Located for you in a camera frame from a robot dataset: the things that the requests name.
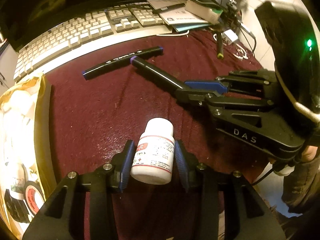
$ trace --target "bottle label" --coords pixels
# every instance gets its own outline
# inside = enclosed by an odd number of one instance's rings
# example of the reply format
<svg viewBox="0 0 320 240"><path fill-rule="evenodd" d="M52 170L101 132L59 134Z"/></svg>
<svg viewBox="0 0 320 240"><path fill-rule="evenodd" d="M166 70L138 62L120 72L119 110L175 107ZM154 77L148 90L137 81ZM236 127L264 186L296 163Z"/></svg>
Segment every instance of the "bottle label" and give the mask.
<svg viewBox="0 0 320 240"><path fill-rule="evenodd" d="M174 142L158 135L148 135L140 139L132 167L155 167L172 173Z"/></svg>

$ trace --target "notebook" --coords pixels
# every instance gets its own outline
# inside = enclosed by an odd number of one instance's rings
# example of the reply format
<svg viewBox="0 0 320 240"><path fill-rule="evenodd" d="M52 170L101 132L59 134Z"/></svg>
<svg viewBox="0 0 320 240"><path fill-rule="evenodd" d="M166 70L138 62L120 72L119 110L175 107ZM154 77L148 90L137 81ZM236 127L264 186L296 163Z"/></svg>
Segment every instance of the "notebook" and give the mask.
<svg viewBox="0 0 320 240"><path fill-rule="evenodd" d="M187 2L186 0L147 0L147 1L154 9L159 9L165 6ZM159 15L167 25L208 23L204 19L201 19L200 17L190 12L187 12L184 9L184 7L174 9L168 12L160 13Z"/></svg>

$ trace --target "white pill bottle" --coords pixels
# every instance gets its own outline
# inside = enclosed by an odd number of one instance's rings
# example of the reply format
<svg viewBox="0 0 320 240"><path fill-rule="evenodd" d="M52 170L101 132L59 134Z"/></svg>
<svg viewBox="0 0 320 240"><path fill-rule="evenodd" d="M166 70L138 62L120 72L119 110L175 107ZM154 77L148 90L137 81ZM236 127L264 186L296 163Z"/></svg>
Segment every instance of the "white pill bottle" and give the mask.
<svg viewBox="0 0 320 240"><path fill-rule="evenodd" d="M153 118L140 136L133 159L131 176L138 181L161 185L171 181L174 156L173 125Z"/></svg>

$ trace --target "red fabric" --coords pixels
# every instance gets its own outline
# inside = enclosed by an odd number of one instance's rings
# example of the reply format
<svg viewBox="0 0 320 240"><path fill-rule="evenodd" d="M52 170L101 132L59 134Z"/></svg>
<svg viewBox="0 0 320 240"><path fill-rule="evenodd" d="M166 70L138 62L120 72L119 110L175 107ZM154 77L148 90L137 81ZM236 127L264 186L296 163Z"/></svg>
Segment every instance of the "red fabric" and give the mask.
<svg viewBox="0 0 320 240"><path fill-rule="evenodd" d="M70 171L94 171L121 152L128 139L137 144L151 118L170 120L175 139L216 171L241 171L252 182L266 165L253 147L215 130L205 107L184 108L167 92L136 73L132 65L86 81L82 71L138 49L162 46L164 54L150 63L185 81L212 80L231 70L257 70L261 65L249 54L240 61L224 49L217 60L216 44L206 31L188 37L147 37L109 46L81 56L48 73L53 85L50 107L50 143L58 180ZM130 178L125 193L113 196L120 240L190 239L194 230L198 195L185 194L176 168L172 182L142 184ZM88 205L85 239L89 237Z"/></svg>

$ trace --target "green led light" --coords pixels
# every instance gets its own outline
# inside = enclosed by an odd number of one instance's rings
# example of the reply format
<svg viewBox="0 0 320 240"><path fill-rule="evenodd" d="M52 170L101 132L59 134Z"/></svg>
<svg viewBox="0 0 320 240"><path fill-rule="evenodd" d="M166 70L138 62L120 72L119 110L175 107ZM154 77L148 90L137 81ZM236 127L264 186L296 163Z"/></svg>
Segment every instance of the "green led light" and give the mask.
<svg viewBox="0 0 320 240"><path fill-rule="evenodd" d="M311 47L311 46L312 46L312 40L309 39L309 40L307 41L307 46L308 46L308 47Z"/></svg>

